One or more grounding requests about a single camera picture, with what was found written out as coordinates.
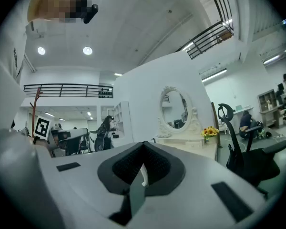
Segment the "computer monitor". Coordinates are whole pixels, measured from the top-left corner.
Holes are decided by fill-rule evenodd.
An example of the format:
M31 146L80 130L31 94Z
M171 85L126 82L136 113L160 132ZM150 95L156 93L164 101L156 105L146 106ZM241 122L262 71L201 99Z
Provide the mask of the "computer monitor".
M284 85L283 85L283 83L281 83L281 84L279 84L279 85L277 85L278 86L278 90L279 91L283 91L284 90Z

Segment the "white cabinet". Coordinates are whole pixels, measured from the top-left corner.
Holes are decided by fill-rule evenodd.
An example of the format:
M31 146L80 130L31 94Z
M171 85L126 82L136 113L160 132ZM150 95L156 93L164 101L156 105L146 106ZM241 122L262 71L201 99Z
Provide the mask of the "white cabinet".
M113 138L111 132L111 140L114 147L122 146L125 144L133 143L133 130L129 115L128 102L120 102L114 108L113 112L114 124L116 131L115 133L119 135L119 138Z

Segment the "person sitting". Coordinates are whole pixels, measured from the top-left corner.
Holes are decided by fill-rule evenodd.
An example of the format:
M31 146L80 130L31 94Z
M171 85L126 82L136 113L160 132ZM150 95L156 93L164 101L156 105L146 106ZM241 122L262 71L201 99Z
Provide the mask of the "person sitting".
M245 131L247 129L256 127L257 123L256 120L254 118L252 118L252 116L249 114L249 112L247 110L244 111L244 114L240 120L240 126L239 126L239 135L242 138L249 138L249 134L246 133ZM253 139L257 137L257 131L253 132Z

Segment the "black metal railing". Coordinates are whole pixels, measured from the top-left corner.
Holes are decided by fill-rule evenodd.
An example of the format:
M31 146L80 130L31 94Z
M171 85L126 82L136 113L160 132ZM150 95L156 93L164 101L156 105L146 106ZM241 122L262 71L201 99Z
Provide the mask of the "black metal railing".
M220 21L193 37L176 52L185 50L191 59L194 59L234 35L229 0L214 0L214 2L220 16Z
M164 99L163 99L163 102L164 103L169 103L170 102L170 97L168 95L165 95Z
M38 87L41 88L40 97L98 97L113 98L113 87L87 84L31 84L24 85L26 97L35 97Z

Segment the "oval mirror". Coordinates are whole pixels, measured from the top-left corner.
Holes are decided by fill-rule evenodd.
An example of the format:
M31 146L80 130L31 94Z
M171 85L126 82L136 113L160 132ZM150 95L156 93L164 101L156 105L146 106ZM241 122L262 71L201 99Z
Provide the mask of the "oval mirror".
M164 121L172 128L182 128L187 120L186 108L186 101L179 92L168 92L162 100Z

